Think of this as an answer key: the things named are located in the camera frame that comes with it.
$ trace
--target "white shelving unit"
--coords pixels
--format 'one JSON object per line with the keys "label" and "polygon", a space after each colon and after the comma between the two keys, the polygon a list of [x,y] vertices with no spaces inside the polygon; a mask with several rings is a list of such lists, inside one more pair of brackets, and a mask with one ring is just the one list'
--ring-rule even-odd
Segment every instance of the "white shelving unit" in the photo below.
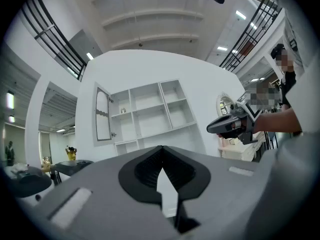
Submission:
{"label": "white shelving unit", "polygon": [[161,88],[166,103],[176,102],[186,98],[179,80],[162,82]]}
{"label": "white shelving unit", "polygon": [[158,83],[130,89],[132,110],[141,110],[164,103]]}
{"label": "white shelving unit", "polygon": [[186,98],[167,103],[167,106],[173,128],[195,121]]}
{"label": "white shelving unit", "polygon": [[111,99],[111,132],[118,156],[157,145],[205,152],[179,80],[121,91]]}

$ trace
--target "yellow object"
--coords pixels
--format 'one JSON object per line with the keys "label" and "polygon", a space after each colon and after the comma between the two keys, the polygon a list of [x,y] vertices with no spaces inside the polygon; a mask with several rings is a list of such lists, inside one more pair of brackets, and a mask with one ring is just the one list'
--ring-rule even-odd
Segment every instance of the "yellow object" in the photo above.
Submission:
{"label": "yellow object", "polygon": [[45,163],[43,164],[41,167],[41,170],[43,173],[50,173],[50,165],[51,164],[48,164],[48,163]]}
{"label": "yellow object", "polygon": [[76,153],[75,152],[68,152],[67,153],[69,161],[76,160]]}

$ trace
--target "person's arm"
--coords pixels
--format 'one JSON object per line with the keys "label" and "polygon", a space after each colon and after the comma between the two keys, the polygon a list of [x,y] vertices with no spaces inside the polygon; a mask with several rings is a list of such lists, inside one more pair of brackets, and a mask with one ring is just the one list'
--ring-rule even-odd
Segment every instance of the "person's arm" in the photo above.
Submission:
{"label": "person's arm", "polygon": [[263,113],[255,121],[254,131],[274,133],[294,133],[301,131],[301,126],[292,108],[278,113]]}
{"label": "person's arm", "polygon": [[287,105],[287,104],[282,104],[282,107],[281,107],[281,111],[283,112],[283,111],[286,111],[286,110],[288,110],[288,109],[290,109],[290,107]]}

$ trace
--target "hand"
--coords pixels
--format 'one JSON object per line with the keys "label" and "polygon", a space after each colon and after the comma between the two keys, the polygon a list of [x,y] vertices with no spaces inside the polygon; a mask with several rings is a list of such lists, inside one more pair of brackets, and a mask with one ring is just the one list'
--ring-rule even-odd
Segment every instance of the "hand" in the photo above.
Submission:
{"label": "hand", "polygon": [[[247,127],[247,120],[246,119],[242,119],[241,120],[241,126]],[[255,133],[259,132],[259,126],[260,126],[260,120],[259,120],[259,117],[258,117],[258,119],[255,121],[252,134],[255,134]],[[235,123],[233,123],[231,125],[231,127],[234,129],[236,127]],[[222,135],[219,134],[219,133],[217,133],[216,135],[218,135],[219,138],[223,138]]]}

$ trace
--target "white pillar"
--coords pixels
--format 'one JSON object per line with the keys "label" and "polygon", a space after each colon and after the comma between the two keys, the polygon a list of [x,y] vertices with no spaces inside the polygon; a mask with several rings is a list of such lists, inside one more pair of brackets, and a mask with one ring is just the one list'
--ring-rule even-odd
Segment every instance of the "white pillar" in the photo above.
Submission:
{"label": "white pillar", "polygon": [[275,62],[275,60],[271,57],[271,55],[269,53],[267,53],[266,55],[264,55],[265,59],[268,61],[268,63],[270,64],[270,66],[272,67],[273,71],[275,72],[276,76],[278,77],[279,80],[282,79],[282,77],[284,76],[284,74],[282,73],[282,71],[280,70],[280,68],[277,66],[277,63]]}
{"label": "white pillar", "polygon": [[41,76],[33,90],[25,120],[25,160],[30,166],[41,168],[39,152],[39,120],[49,79]]}
{"label": "white pillar", "polygon": [[0,159],[1,159],[1,163],[6,160],[6,157],[5,157],[5,139],[4,139],[4,136],[3,136],[4,130],[5,130],[5,120],[3,118],[0,118],[0,134],[1,134],[1,138],[0,138]]}

